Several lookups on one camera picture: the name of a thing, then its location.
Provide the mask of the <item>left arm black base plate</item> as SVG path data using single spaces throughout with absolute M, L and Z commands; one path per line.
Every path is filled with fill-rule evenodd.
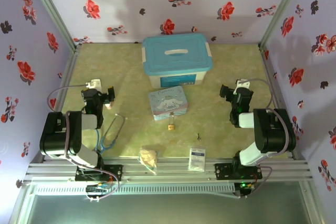
M 100 169 L 113 173 L 114 175 L 116 175 L 119 181 L 122 178 L 122 165 L 103 165 Z M 109 179 L 109 174 L 87 168 L 77 167 L 75 174 L 75 181 L 77 182 L 107 182 Z

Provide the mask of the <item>aluminium frame post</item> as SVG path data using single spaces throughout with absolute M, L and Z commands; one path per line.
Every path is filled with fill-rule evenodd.
M 280 4 L 277 7 L 277 10 L 271 19 L 270 24 L 268 25 L 261 42 L 258 44 L 259 50 L 261 52 L 265 51 L 266 43 L 271 38 L 274 30 L 276 29 L 276 24 L 280 20 L 283 13 L 286 11 L 287 6 L 289 5 L 291 0 L 281 0 Z
M 54 3 L 52 0 L 41 0 L 42 4 L 44 5 L 45 9 L 47 10 L 49 16 L 53 20 L 54 24 L 56 25 L 57 29 L 61 33 L 63 39 L 67 43 L 68 47 L 72 52 L 76 51 L 76 45 L 72 41 L 71 35 L 69 30 L 67 29 L 61 15 L 57 11 Z

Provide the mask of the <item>aluminium side frame rail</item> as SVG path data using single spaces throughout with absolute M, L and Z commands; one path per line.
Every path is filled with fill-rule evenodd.
M 309 127 L 307 120 L 306 99 L 301 91 L 305 82 L 304 67 L 300 63 L 290 63 L 289 66 L 279 67 L 277 59 L 284 60 L 285 54 L 276 53 L 267 46 L 261 46 L 265 59 L 265 67 L 272 91 L 275 93 L 275 104 L 278 108 L 286 109 L 289 115 L 291 129 L 296 138 L 294 156 L 309 160 Z
M 75 68 L 77 58 L 80 53 L 80 49 L 81 49 L 81 46 L 76 46 L 75 51 L 70 54 L 67 65 L 66 65 L 66 69 L 64 71 L 64 75 L 63 75 L 63 78 L 60 84 L 61 89 L 53 92 L 53 94 L 57 94 L 57 97 L 56 97 L 57 101 L 54 107 L 54 110 L 56 112 L 61 112 L 62 107 L 64 106 L 66 94 L 68 91 L 68 88 L 66 88 L 66 86 L 70 86 L 70 80 L 71 80 L 71 77 L 72 77 L 72 74 Z

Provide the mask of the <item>aluminium front frame rail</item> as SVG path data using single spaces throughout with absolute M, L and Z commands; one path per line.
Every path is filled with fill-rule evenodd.
M 108 165 L 122 165 L 122 183 L 161 184 L 161 183 L 217 183 L 215 164 L 230 163 L 230 158 L 206 158 L 205 171 L 188 170 L 187 157 L 160 157 L 157 171 L 153 174 L 136 157 L 114 157 L 105 159 Z M 270 158 L 262 166 L 272 168 L 268 182 L 312 181 L 308 163 L 293 158 Z M 45 158 L 41 163 L 30 163 L 23 183 L 73 182 L 76 167 L 64 159 Z

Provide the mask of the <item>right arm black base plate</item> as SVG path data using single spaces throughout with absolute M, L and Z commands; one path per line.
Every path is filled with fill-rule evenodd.
M 214 167 L 217 180 L 262 179 L 261 169 L 256 166 L 234 166 L 231 163 L 217 163 Z

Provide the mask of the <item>blue stethoscope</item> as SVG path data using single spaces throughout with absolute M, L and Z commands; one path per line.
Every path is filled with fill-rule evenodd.
M 104 133 L 99 133 L 97 130 L 96 151 L 99 154 L 103 155 L 116 145 L 127 119 L 126 116 L 116 113 Z

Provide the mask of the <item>blue cartoon tin box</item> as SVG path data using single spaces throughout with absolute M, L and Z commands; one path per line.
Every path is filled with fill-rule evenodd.
M 182 86 L 151 92 L 148 98 L 155 121 L 187 113 L 188 101 Z

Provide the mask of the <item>white packet blue label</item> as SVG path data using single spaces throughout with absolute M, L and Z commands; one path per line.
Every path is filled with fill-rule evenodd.
M 191 147 L 188 160 L 188 170 L 204 172 L 206 163 L 206 150 L 204 148 Z

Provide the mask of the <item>white storage box blue lid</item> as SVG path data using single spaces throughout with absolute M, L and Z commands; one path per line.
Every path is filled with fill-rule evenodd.
M 209 44 L 199 33 L 144 39 L 142 63 L 153 88 L 198 85 L 213 68 Z

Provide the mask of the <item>clear bag beige contents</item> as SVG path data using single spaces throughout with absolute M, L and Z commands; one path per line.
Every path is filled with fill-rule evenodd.
M 144 145 L 139 150 L 138 161 L 152 174 L 157 174 L 158 147 L 155 145 Z

